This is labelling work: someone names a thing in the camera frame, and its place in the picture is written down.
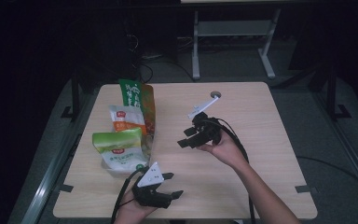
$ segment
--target snack package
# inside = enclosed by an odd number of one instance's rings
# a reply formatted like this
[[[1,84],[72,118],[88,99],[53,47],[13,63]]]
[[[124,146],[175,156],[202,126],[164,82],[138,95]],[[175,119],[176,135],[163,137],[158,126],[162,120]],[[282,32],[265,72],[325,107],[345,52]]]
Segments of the snack package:
[[[118,83],[121,88],[123,105],[139,107],[142,110],[146,128],[146,134],[142,138],[142,150],[147,157],[150,157],[156,126],[156,106],[153,87],[127,79],[120,79]]]
[[[94,133],[92,144],[103,157],[111,175],[127,175],[148,164],[141,149],[139,127],[116,133]]]
[[[115,132],[139,127],[146,135],[144,115],[141,108],[135,106],[110,105],[110,117]]]

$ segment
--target gray floor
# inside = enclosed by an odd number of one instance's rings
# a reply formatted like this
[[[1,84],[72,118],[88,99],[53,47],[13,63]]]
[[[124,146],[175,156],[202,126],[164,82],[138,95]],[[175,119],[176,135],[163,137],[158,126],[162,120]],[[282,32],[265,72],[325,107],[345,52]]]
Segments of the gray floor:
[[[214,52],[202,51],[199,82],[263,81],[270,86],[279,84],[297,72],[287,70],[295,45],[295,41],[272,43],[268,56],[277,75],[273,80],[267,78],[256,51],[261,47],[261,42],[251,41],[250,44],[240,47],[231,46]],[[166,58],[144,63],[153,70],[149,83],[193,82],[188,74],[191,72],[189,51],[178,55],[178,63],[172,63]],[[150,70],[143,67],[142,74],[144,79],[148,79]],[[348,142],[358,155],[358,101],[351,87],[340,79],[337,81],[337,103],[345,105],[352,118],[332,122],[326,116],[324,104],[320,103],[325,97],[325,92],[308,91],[308,82],[309,79],[304,78],[288,89],[271,90],[296,155],[323,160],[356,174],[342,140],[337,137],[337,128],[339,128],[345,133]],[[81,133],[97,94],[98,89],[94,94],[81,95],[84,116],[76,122],[71,122],[69,119],[61,119],[64,108],[71,105],[71,83],[68,82],[62,90],[9,223],[22,221],[49,163],[69,135]],[[70,161],[71,158],[62,169],[57,186],[62,183]],[[314,189],[312,197],[318,209],[318,216],[315,219],[303,222],[358,223],[358,182],[323,163],[305,159],[298,159],[298,162],[308,185]],[[108,219],[58,219],[52,215],[57,197],[57,190],[53,190],[38,223],[109,223]],[[198,222],[211,223],[210,220],[198,220]]]

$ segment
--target table top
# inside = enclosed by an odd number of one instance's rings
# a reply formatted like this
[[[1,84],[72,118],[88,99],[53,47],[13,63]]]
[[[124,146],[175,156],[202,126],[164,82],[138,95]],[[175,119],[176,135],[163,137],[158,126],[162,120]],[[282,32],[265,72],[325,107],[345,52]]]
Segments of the table top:
[[[186,137],[183,131],[191,127],[187,114],[194,105],[210,100],[211,91],[220,91],[222,97],[205,113],[231,125],[251,165],[299,218],[316,217],[310,193],[296,192],[296,186],[306,182],[265,83],[151,85],[157,110],[151,162],[158,161],[163,173],[174,173],[158,191],[184,193],[168,209],[158,209],[149,218],[250,217],[248,194],[235,172],[207,152],[177,144]],[[53,211],[56,217],[112,215],[124,178],[112,177],[104,170],[103,159],[91,143],[93,133],[112,131],[109,105],[122,105],[119,85],[105,85],[100,90],[64,181],[73,190],[61,191]]]

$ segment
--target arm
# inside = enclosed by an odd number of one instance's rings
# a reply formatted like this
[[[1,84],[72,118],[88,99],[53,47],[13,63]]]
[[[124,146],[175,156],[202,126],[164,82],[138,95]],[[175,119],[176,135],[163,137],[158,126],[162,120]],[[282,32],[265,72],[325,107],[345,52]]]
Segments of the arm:
[[[265,223],[299,223],[293,212],[245,160],[228,134],[223,131],[221,134],[222,139],[219,144],[203,145],[198,149],[210,152],[237,173]]]

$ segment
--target hand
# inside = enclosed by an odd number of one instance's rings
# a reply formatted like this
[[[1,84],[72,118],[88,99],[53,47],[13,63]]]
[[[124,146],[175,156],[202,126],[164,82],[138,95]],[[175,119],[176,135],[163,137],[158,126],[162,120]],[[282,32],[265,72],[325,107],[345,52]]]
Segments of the hand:
[[[157,210],[157,207],[141,206],[135,199],[132,190],[128,190],[121,200],[115,224],[137,224]]]
[[[246,162],[240,149],[235,145],[234,140],[223,130],[220,131],[220,134],[222,138],[217,145],[205,144],[197,147],[197,149],[210,152],[218,160],[232,168],[242,162]]]

